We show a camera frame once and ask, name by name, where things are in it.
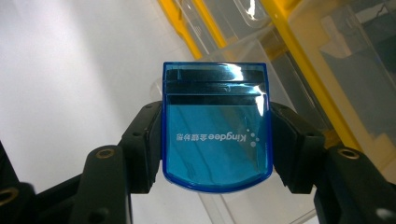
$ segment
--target black plastic part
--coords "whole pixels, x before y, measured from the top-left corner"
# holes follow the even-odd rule
[[[270,107],[275,169],[291,193],[310,193],[323,162],[325,138],[290,108]]]
[[[317,189],[315,193],[314,204],[320,224],[333,224],[340,221],[340,204],[337,202],[332,189],[329,189],[325,191]]]
[[[35,191],[30,184],[13,183],[0,188],[0,223],[35,223],[36,214]]]
[[[69,222],[80,178],[81,176],[77,175],[37,194],[37,223],[66,224]]]
[[[5,184],[18,182],[20,181],[15,174],[14,168],[12,167],[8,155],[3,148],[3,144],[0,141],[0,187]]]
[[[99,147],[86,160],[70,217],[72,224],[132,223],[122,148]]]
[[[396,223],[396,191],[364,154],[330,148],[325,172],[342,211],[339,223]]]
[[[131,193],[149,193],[161,160],[161,105],[143,106],[122,135],[119,146],[126,159]]]

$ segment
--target blue plastic case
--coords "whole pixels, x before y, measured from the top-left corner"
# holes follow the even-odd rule
[[[224,193],[272,173],[264,63],[165,63],[163,173],[181,187]]]

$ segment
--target plastic lid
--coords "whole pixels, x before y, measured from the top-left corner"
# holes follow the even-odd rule
[[[165,63],[163,173],[181,187],[231,192],[272,173],[263,63]]]

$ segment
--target white surface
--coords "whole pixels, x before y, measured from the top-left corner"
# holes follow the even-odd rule
[[[164,61],[191,61],[154,0],[0,0],[0,139],[36,192],[116,145]],[[133,195],[135,223],[210,223],[198,194],[159,172]]]

